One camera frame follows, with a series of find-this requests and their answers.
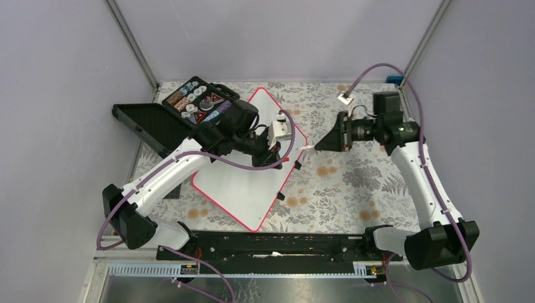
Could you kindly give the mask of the pink-framed whiteboard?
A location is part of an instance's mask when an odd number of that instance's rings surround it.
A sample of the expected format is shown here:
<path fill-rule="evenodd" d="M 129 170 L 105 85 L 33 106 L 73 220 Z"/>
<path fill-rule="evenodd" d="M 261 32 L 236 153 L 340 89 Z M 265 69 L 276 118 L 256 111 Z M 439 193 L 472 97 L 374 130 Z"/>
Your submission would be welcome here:
<path fill-rule="evenodd" d="M 301 147 L 308 143 L 299 127 L 295 134 L 295 143 L 282 169 L 243 170 L 215 161 L 192 176 L 193 188 L 247 230 L 257 232 L 300 160 Z"/>

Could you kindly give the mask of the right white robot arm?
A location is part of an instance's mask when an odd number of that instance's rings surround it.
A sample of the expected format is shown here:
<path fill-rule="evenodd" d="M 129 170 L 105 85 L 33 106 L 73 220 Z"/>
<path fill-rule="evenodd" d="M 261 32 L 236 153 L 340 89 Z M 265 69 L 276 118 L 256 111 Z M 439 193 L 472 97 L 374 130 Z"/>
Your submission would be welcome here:
<path fill-rule="evenodd" d="M 388 251 L 405 257 L 416 270 L 471 264 L 469 253 L 479 237 L 479 227 L 465 220 L 449 199 L 430 160 L 421 126 L 404 120 L 400 95 L 374 93 L 373 113 L 361 119 L 353 117 L 357 106 L 353 96 L 341 93 L 338 99 L 348 108 L 337 114 L 333 128 L 315 150 L 348 152 L 354 142 L 378 142 L 403 177 L 420 227 L 416 233 L 387 225 L 367 228 L 364 256 L 377 260 Z"/>

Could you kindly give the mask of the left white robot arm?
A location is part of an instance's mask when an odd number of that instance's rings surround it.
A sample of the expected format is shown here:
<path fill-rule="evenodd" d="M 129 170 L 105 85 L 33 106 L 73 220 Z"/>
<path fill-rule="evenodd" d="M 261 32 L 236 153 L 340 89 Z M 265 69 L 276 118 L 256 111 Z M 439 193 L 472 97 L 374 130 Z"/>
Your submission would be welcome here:
<path fill-rule="evenodd" d="M 171 190 L 215 161 L 249 171 L 281 169 L 287 153 L 280 154 L 281 139 L 290 138 L 294 123 L 285 110 L 264 133 L 255 133 L 258 109 L 243 100 L 223 101 L 204 111 L 185 111 L 174 119 L 181 142 L 156 167 L 122 187 L 109 184 L 102 191 L 105 221 L 97 235 L 97 248 L 121 244 L 130 250 L 147 244 L 171 249 L 180 259 L 196 250 L 191 233 L 182 223 L 151 217 L 153 208 Z"/>

